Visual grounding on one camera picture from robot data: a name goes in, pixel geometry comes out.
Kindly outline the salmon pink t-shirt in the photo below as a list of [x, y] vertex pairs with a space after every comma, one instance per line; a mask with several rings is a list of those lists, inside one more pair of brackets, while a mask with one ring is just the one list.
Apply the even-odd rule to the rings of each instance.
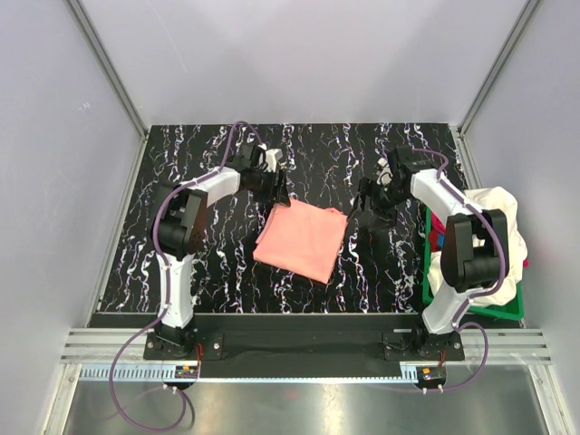
[[343, 244], [348, 218], [334, 208], [292, 199], [273, 206], [256, 240], [253, 258], [326, 284]]

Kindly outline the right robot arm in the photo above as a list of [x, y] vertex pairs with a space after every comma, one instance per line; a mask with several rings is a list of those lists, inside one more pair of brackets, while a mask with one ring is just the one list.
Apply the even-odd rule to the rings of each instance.
[[353, 212], [369, 209], [380, 229], [393, 227], [397, 207], [414, 198], [445, 227], [440, 254], [443, 282], [401, 344], [399, 355], [437, 359], [459, 342], [459, 323], [478, 298], [495, 294], [509, 269], [508, 218], [484, 209], [430, 160], [431, 150], [398, 147], [377, 164], [374, 177], [360, 180]]

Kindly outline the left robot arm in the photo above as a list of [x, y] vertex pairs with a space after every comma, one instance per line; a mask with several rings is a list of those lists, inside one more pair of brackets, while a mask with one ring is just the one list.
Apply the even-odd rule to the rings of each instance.
[[196, 350], [191, 277], [194, 256], [204, 246], [208, 209], [240, 190], [258, 203], [288, 207], [282, 157], [280, 149], [243, 144], [222, 167], [159, 191], [150, 237], [159, 265], [161, 303], [148, 350], [178, 359]]

